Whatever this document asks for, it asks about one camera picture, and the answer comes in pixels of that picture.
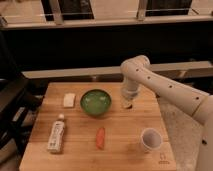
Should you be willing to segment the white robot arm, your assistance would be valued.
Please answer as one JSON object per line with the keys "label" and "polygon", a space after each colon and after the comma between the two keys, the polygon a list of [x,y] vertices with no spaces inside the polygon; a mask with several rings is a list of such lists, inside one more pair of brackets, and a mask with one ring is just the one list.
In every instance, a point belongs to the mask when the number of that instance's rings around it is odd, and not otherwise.
{"label": "white robot arm", "polygon": [[152,90],[203,126],[195,171],[213,171],[213,95],[152,72],[150,61],[139,55],[122,62],[121,94],[131,103],[139,85]]}

